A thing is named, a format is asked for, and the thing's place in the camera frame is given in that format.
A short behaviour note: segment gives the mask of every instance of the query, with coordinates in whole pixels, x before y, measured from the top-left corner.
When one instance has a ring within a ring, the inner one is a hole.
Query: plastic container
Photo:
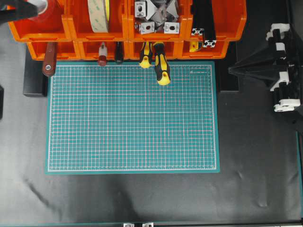
[[[202,48],[197,52],[189,52],[189,43],[187,41],[178,42],[178,59],[222,59],[225,58],[229,46],[228,41],[217,41],[214,48]]]
[[[98,60],[100,41],[78,42],[81,59],[83,60]],[[107,47],[107,60],[115,59],[116,42],[105,42]],[[129,59],[128,42],[123,42],[124,60]]]
[[[214,25],[216,29],[217,40],[221,41],[238,41],[247,20],[246,0],[212,0]],[[197,41],[202,40],[201,35],[191,35],[193,26],[193,15],[191,7],[193,0],[188,0],[187,6],[187,29],[185,40]]]
[[[131,60],[140,59],[140,50],[144,42],[129,42],[129,58]],[[164,42],[166,59],[173,60],[178,57],[177,42]],[[155,60],[155,49],[152,50],[152,59]]]
[[[140,34],[135,30],[134,17],[134,2],[135,0],[128,0],[128,38],[132,42],[143,41],[182,41],[185,38],[185,32],[187,28],[187,0],[178,0],[179,5],[179,19],[180,33],[179,34],[164,34],[164,33],[151,33]]]
[[[33,60],[43,61],[47,42],[27,43],[28,50]],[[57,60],[79,60],[81,59],[77,42],[58,43]]]
[[[52,17],[45,20],[43,27],[31,19],[9,22],[9,27],[15,40],[18,42],[70,42],[71,34],[64,16],[67,0],[57,1],[59,3],[59,10],[61,10],[61,19],[56,20],[56,23],[59,23],[59,25],[55,29],[52,26],[54,22]]]
[[[108,33],[94,33],[89,20],[87,0],[67,0],[68,27],[74,41],[127,41],[127,0],[110,1]]]

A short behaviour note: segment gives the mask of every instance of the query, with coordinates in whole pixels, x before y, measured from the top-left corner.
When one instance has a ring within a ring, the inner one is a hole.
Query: brown wooden handle
[[[53,76],[56,72],[57,48],[58,48],[58,43],[56,42],[47,43],[45,57],[42,66],[42,72],[47,77]]]

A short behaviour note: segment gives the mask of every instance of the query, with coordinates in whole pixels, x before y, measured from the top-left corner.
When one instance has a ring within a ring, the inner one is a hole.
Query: screwdriver
[[[155,48],[157,82],[162,86],[168,85],[170,83],[170,68],[165,56],[164,43],[155,42],[153,47]]]
[[[124,61],[124,54],[123,54],[123,46],[122,42],[116,43],[116,51],[115,51],[115,62],[120,65]]]
[[[145,42],[140,50],[140,61],[139,65],[147,69],[152,65],[152,43]]]
[[[102,42],[101,46],[99,47],[98,65],[106,66],[106,63],[107,63],[107,47],[105,46],[105,43]]]

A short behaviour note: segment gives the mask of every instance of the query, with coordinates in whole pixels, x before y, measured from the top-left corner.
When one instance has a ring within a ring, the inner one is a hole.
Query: green cutting mat
[[[219,172],[213,62],[59,62],[50,79],[46,172]]]

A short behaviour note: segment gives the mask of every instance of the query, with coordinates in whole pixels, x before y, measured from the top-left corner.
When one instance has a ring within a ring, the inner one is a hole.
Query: double-sided tape roll
[[[109,0],[88,0],[87,2],[93,32],[109,32]]]

